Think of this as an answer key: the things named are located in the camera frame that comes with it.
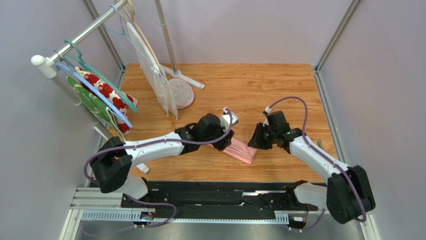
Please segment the pink cloth napkin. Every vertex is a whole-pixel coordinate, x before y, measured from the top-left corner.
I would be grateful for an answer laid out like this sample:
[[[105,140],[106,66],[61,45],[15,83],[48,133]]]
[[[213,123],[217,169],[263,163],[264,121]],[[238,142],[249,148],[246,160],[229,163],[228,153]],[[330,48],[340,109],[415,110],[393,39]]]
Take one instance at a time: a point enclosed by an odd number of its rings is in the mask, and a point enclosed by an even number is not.
[[[216,148],[217,150],[220,147],[224,147],[224,149],[221,150],[222,152],[249,165],[252,164],[257,153],[256,148],[249,147],[246,143],[234,137],[228,140],[220,140],[209,144],[209,146]]]

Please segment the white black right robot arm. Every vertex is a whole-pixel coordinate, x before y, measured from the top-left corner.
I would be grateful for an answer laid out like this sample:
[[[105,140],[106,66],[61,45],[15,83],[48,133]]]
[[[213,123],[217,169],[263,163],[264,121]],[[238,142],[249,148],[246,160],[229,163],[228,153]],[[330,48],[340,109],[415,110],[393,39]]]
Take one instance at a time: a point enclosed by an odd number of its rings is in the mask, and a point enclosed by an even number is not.
[[[340,224],[363,216],[376,208],[367,172],[359,165],[349,166],[319,148],[300,128],[291,128],[282,111],[264,113],[265,121],[256,125],[248,143],[255,149],[269,150],[273,146],[302,160],[326,183],[316,185],[300,180],[288,194],[297,204],[308,204],[328,210]]]

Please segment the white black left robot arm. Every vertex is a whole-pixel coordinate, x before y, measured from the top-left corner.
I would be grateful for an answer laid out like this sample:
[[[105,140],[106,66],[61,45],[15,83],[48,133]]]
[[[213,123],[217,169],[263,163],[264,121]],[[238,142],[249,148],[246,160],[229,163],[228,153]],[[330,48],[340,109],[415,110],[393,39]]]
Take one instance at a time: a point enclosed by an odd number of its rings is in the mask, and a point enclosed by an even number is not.
[[[149,193],[142,177],[130,172],[134,167],[164,157],[175,157],[212,145],[223,151],[232,143],[232,127],[239,123],[233,112],[220,117],[208,113],[198,122],[187,124],[160,137],[139,141],[121,141],[112,137],[88,160],[95,182],[103,194],[121,193],[137,200]]]

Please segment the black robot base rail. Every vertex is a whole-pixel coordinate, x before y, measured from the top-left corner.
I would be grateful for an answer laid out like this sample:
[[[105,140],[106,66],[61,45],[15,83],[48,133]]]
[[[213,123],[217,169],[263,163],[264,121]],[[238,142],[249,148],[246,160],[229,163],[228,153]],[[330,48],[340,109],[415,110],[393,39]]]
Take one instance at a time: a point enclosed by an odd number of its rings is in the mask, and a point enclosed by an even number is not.
[[[148,181],[144,202],[157,218],[273,220],[276,211],[317,211],[318,207],[297,202],[290,182]]]

